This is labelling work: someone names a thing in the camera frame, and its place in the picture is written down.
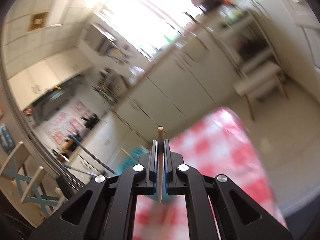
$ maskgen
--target white cabinet door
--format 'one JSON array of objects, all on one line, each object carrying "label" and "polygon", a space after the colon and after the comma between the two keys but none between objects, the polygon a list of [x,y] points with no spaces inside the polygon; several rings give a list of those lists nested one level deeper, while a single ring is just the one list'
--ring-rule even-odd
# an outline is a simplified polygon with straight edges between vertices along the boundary
[{"label": "white cabinet door", "polygon": [[172,53],[148,78],[189,120],[215,105],[188,68]]},{"label": "white cabinet door", "polygon": [[129,96],[155,123],[168,133],[187,121],[179,109],[148,78]]},{"label": "white cabinet door", "polygon": [[8,83],[20,111],[26,109],[27,106],[40,97],[36,85],[26,69],[10,78]]},{"label": "white cabinet door", "polygon": [[86,71],[93,65],[92,62],[78,48],[68,49],[65,51],[65,53],[73,62],[72,67],[74,70],[78,71],[79,73]]},{"label": "white cabinet door", "polygon": [[157,138],[158,125],[129,98],[118,107],[116,113],[147,141]]},{"label": "white cabinet door", "polygon": [[60,79],[61,83],[78,74],[73,67],[74,62],[66,53],[58,53],[46,59],[51,70]]},{"label": "white cabinet door", "polygon": [[[88,135],[88,143],[84,142],[84,147],[103,163],[108,162],[120,141],[130,131],[130,128],[124,122],[113,113],[110,114],[112,117],[108,122],[103,121],[101,124],[98,124],[99,126],[95,127],[92,131],[94,134]],[[94,166],[94,163],[87,159],[86,155],[84,159]]]},{"label": "white cabinet door", "polygon": [[38,92],[42,95],[60,83],[45,60],[38,61],[28,67],[27,71],[35,82]]},{"label": "white cabinet door", "polygon": [[130,151],[139,145],[145,148],[148,147],[148,143],[131,130],[129,135],[120,143],[118,149],[115,150],[107,165],[114,171],[119,171],[122,164],[128,159],[128,155],[122,149],[130,153]]},{"label": "white cabinet door", "polygon": [[227,56],[213,42],[207,31],[201,29],[196,35],[209,49],[207,57],[204,57],[201,62],[196,63],[183,52],[176,52],[176,55],[186,64],[215,103],[222,103],[236,93],[233,83],[239,77]]}]

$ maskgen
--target window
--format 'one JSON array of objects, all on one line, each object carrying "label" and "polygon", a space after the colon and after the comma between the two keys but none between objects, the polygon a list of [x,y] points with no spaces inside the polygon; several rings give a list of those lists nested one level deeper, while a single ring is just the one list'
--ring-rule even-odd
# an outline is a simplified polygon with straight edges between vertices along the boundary
[{"label": "window", "polygon": [[184,12],[202,13],[191,0],[108,0],[101,12],[151,57],[186,31]]}]

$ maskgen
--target drawer handle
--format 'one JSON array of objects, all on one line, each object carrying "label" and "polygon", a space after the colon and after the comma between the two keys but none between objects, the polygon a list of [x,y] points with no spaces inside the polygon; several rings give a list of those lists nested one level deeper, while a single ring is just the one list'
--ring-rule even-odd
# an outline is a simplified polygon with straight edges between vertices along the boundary
[{"label": "drawer handle", "polygon": [[192,66],[189,64],[189,62],[188,62],[188,61],[186,61],[186,59],[184,59],[184,58],[183,58],[183,61],[184,61],[184,63],[188,64],[188,66],[189,66],[189,67],[191,67],[191,68],[192,68]]},{"label": "drawer handle", "polygon": [[184,72],[186,71],[178,62],[178,60],[175,59],[176,64],[178,65],[179,68],[181,68]]},{"label": "drawer handle", "polygon": [[38,91],[41,93],[42,90],[40,89],[40,86],[39,86],[39,85],[36,85],[36,87],[37,87]]},{"label": "drawer handle", "polygon": [[134,110],[140,111],[140,108],[136,108],[135,104],[130,103],[130,105],[132,106],[132,108],[133,108]]},{"label": "drawer handle", "polygon": [[73,70],[78,71],[78,66],[77,65],[73,64],[72,68],[73,68]]},{"label": "drawer handle", "polygon": [[132,101],[133,101],[137,106],[139,106],[140,108],[142,108],[142,107],[141,107],[141,104],[139,103],[139,101],[137,101],[136,99],[132,99]]},{"label": "drawer handle", "polygon": [[302,3],[302,0],[292,0],[295,4]]},{"label": "drawer handle", "polygon": [[80,161],[80,163],[82,164],[82,166],[84,166],[87,170],[91,170],[90,166],[88,164],[86,164],[83,161]]},{"label": "drawer handle", "polygon": [[31,87],[34,94],[38,94],[35,87]]}]

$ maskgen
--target red and white checkered tablecloth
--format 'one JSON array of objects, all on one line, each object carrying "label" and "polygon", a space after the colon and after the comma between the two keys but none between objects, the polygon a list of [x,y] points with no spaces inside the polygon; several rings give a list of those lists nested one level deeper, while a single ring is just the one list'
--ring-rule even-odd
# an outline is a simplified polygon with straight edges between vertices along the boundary
[{"label": "red and white checkered tablecloth", "polygon": [[[170,140],[170,150],[183,155],[184,162],[203,175],[227,175],[286,227],[246,128],[230,109],[218,108]],[[184,196],[177,196],[169,206],[159,205],[138,196],[133,239],[189,239]]]}]

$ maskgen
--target black clamp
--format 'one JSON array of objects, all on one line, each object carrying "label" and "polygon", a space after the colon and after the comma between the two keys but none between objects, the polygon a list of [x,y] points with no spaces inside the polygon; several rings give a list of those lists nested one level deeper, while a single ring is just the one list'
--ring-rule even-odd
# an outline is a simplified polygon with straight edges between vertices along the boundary
[{"label": "black clamp", "polygon": [[[225,175],[202,175],[165,140],[166,192],[185,195],[191,240],[292,240],[291,233]],[[39,226],[30,240],[129,240],[138,195],[156,192],[158,142],[120,176],[95,177]]]}]

